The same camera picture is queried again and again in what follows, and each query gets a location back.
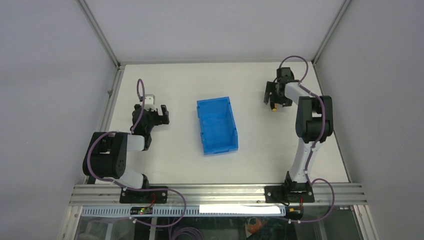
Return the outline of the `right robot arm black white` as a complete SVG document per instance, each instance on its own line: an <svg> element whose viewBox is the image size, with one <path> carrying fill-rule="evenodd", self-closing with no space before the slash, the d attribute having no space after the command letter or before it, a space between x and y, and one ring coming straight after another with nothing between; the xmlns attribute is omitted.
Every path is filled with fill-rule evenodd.
<svg viewBox="0 0 424 240"><path fill-rule="evenodd" d="M296 104L298 148L281 191L286 195L310 193L312 186L309 174L317 151L334 131L332 98L313 93L300 80L295 79L289 67L279 67L276 78L266 83L263 102L272 111L276 111L278 106L290 107Z"/></svg>

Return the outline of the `black yellow screwdriver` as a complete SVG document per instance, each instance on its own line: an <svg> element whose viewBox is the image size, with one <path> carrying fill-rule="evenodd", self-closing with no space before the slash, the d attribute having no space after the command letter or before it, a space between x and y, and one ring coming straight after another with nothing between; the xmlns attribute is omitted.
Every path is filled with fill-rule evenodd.
<svg viewBox="0 0 424 240"><path fill-rule="evenodd" d="M276 112L277 111L277 105L276 105L276 103L275 102L270 102L269 103L269 105L270 105L270 108L271 108L271 111L272 112Z"/></svg>

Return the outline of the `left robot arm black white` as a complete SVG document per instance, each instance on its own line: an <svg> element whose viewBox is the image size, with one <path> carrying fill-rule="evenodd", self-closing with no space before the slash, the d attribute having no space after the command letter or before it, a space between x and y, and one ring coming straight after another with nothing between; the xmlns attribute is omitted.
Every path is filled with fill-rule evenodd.
<svg viewBox="0 0 424 240"><path fill-rule="evenodd" d="M149 189L148 177L127 166L127 153L147 151L152 143L153 128L170 123L167 106L162 104L160 110L162 114L154 105L143 109L141 104L135 104L132 112L135 129L94 132L83 160L83 173L124 190Z"/></svg>

